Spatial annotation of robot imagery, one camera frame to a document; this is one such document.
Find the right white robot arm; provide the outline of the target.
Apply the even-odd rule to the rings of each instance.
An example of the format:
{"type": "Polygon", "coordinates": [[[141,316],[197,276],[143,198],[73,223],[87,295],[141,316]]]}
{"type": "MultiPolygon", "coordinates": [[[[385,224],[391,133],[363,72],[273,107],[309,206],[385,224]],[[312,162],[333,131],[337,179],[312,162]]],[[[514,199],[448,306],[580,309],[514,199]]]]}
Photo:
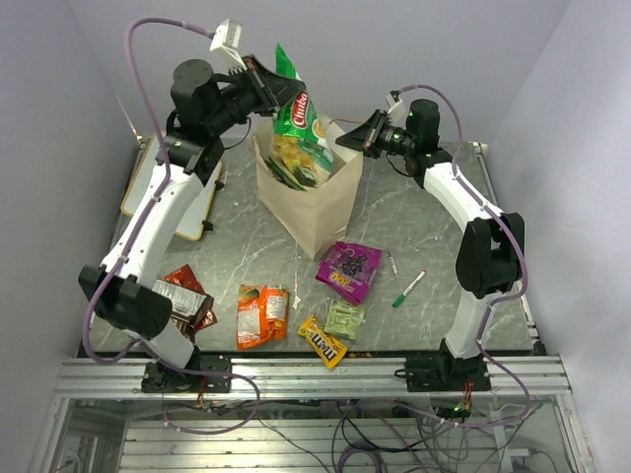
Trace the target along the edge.
{"type": "Polygon", "coordinates": [[[506,213],[485,199],[440,146],[441,116],[434,101],[413,101],[404,126],[398,127],[393,115],[401,105],[397,100],[387,111],[376,110],[335,143],[373,159],[402,157],[405,170],[401,174],[435,197],[462,232],[456,258],[461,296],[445,338],[451,356],[434,367],[436,382],[453,390],[469,378],[464,360],[481,354],[492,303],[524,276],[525,222],[519,214],[506,213]]]}

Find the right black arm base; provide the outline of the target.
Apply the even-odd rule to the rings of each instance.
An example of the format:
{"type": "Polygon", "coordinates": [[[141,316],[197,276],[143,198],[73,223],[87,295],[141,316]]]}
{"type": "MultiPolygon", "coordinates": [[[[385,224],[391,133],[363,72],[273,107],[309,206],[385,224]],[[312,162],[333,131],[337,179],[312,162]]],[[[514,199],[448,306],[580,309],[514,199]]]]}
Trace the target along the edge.
{"type": "Polygon", "coordinates": [[[415,352],[405,359],[394,376],[403,379],[408,392],[464,391],[469,386],[489,391],[491,381],[481,354],[472,358],[455,358],[445,341],[436,351],[415,352]]]}

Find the green Chuba cassava chips bag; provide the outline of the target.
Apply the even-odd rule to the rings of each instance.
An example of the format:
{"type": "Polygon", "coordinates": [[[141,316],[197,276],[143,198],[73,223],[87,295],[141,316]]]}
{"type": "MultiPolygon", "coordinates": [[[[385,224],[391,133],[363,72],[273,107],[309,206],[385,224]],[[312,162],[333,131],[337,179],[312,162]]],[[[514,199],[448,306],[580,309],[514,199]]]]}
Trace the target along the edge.
{"type": "Polygon", "coordinates": [[[272,131],[266,164],[280,182],[295,190],[312,191],[328,181],[333,156],[307,90],[273,117],[272,131]]]}

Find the beige paper bag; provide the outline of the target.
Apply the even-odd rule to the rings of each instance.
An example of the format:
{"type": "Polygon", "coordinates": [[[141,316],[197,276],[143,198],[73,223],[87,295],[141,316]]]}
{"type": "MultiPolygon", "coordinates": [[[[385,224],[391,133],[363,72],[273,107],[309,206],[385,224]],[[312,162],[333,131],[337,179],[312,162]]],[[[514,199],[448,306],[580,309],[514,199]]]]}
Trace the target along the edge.
{"type": "Polygon", "coordinates": [[[272,143],[270,118],[262,120],[251,135],[258,198],[311,259],[319,258],[346,236],[364,162],[360,152],[335,143],[343,134],[337,124],[326,115],[322,124],[333,155],[333,173],[316,190],[294,190],[272,174],[265,162],[272,143]]]}

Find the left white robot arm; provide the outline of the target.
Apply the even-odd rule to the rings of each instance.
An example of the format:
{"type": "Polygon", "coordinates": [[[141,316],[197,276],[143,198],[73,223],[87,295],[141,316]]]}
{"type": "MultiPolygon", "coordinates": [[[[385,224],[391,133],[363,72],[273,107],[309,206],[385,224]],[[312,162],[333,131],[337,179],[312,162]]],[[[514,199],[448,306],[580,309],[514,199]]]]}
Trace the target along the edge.
{"type": "Polygon", "coordinates": [[[253,113],[270,116],[306,90],[299,79],[276,74],[248,55],[236,72],[217,74],[201,59],[174,71],[175,105],[157,137],[162,154],[149,187],[118,243],[98,266],[85,266],[79,284],[88,299],[82,342],[90,345],[98,317],[142,344],[167,367],[166,379],[179,391],[200,381],[196,346],[171,320],[171,301],[154,292],[160,263],[183,214],[211,181],[225,151],[222,135],[253,113]]]}

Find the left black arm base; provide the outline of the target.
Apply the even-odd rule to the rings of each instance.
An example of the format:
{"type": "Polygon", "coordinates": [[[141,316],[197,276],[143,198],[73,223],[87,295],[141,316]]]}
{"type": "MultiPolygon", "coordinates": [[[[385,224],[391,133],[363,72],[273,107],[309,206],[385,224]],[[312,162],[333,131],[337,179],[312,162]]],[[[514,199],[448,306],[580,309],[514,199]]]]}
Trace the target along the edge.
{"type": "Polygon", "coordinates": [[[193,355],[186,367],[189,370],[202,371],[204,375],[173,370],[158,362],[148,363],[141,380],[141,391],[150,394],[230,391],[232,363],[228,358],[197,354],[193,355]]]}

